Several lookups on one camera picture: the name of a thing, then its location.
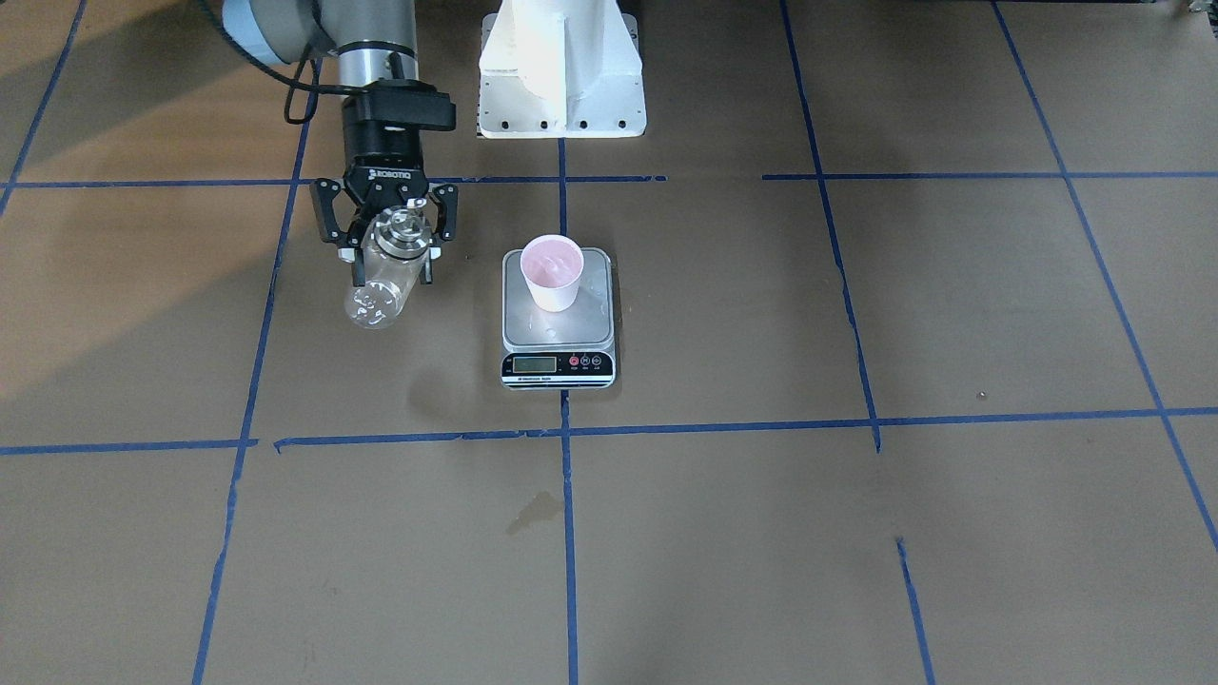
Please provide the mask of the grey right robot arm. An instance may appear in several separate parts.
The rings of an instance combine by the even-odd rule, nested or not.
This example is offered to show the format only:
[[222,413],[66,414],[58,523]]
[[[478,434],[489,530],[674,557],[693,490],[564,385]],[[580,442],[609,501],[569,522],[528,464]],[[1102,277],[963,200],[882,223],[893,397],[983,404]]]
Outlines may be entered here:
[[431,182],[424,130],[454,130],[447,91],[419,77],[412,1],[225,1],[209,22],[248,65],[312,96],[341,99],[346,168],[311,186],[322,243],[339,247],[352,283],[373,275],[373,251],[418,264],[456,238],[458,191]]

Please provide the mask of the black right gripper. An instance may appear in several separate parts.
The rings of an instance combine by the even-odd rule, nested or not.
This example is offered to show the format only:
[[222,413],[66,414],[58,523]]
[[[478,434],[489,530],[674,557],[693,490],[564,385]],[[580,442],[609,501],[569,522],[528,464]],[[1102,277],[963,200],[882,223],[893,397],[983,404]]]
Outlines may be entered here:
[[[365,286],[364,243],[368,225],[384,208],[414,200],[414,256],[421,260],[417,282],[432,283],[432,262],[442,243],[457,233],[460,190],[456,184],[429,183],[423,169],[421,130],[454,130],[457,108],[447,91],[419,80],[378,80],[343,100],[343,180],[319,177],[311,184],[322,243],[339,247],[351,264],[353,286]],[[334,204],[346,194],[356,211],[340,229]],[[436,223],[425,218],[429,204]]]

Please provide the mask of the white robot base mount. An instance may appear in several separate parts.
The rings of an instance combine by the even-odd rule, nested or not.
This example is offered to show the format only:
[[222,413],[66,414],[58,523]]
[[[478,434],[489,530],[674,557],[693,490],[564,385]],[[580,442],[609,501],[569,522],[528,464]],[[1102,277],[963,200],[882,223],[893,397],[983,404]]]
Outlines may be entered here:
[[503,1],[481,21],[487,139],[622,139],[648,126],[638,22],[618,1]]

